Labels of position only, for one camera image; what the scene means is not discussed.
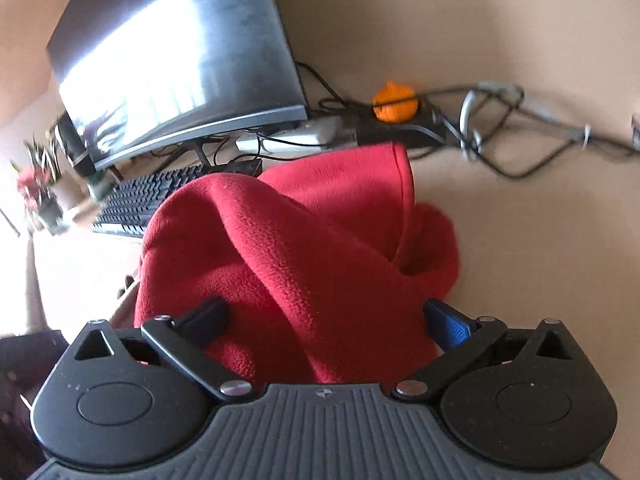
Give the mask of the orange round object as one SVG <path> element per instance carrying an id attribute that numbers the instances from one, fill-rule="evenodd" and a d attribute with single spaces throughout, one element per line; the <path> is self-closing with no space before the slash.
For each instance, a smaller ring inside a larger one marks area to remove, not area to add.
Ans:
<path id="1" fill-rule="evenodd" d="M 386 82 L 372 100 L 375 117 L 386 124 L 401 124 L 416 116 L 419 100 L 416 90 L 406 84 Z"/>

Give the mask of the white power adapter box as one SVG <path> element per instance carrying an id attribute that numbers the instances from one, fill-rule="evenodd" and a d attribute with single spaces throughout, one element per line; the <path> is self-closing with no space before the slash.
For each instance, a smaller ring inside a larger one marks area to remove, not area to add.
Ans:
<path id="1" fill-rule="evenodd" d="M 317 153 L 336 142 L 342 127 L 341 117 L 320 117 L 272 133 L 266 130 L 245 133 L 235 140 L 235 147 L 240 153 L 252 155 Z"/>

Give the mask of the red fleece hooded garment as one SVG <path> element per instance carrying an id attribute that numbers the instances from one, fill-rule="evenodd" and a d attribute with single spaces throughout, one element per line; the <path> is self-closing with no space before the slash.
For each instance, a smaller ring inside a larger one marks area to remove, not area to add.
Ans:
<path id="1" fill-rule="evenodd" d="M 180 188 L 146 228 L 132 322 L 221 298 L 230 323 L 208 355 L 250 382 L 391 387 L 434 360 L 424 302 L 458 272 L 454 226 L 414 198 L 406 150 L 367 146 Z"/>

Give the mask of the left curved computer monitor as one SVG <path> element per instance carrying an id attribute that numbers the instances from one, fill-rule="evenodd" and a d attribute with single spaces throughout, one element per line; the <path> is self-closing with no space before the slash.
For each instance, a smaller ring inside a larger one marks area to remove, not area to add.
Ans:
<path id="1" fill-rule="evenodd" d="M 276 0 L 70 0 L 47 54 L 98 168 L 307 117 Z"/>

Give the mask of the red flower plant pot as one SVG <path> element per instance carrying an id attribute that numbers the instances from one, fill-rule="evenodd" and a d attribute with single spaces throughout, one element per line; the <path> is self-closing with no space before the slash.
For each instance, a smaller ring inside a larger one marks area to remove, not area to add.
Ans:
<path id="1" fill-rule="evenodd" d="M 16 172 L 17 192 L 23 197 L 25 210 L 32 223 L 39 221 L 51 235 L 61 234 L 66 230 L 64 212 L 53 187 L 62 178 L 62 170 L 53 130 L 46 131 L 43 141 L 36 138 L 24 141 L 24 147 L 29 164 L 20 166 L 10 161 Z"/>

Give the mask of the black mechanical keyboard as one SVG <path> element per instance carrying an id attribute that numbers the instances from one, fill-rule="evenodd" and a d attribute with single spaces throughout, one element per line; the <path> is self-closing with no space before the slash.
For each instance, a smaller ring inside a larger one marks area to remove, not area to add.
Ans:
<path id="1" fill-rule="evenodd" d="M 107 197 L 93 221 L 94 232 L 144 237 L 144 232 L 160 205 L 173 192 L 210 173 L 212 167 L 191 166 L 122 182 Z"/>

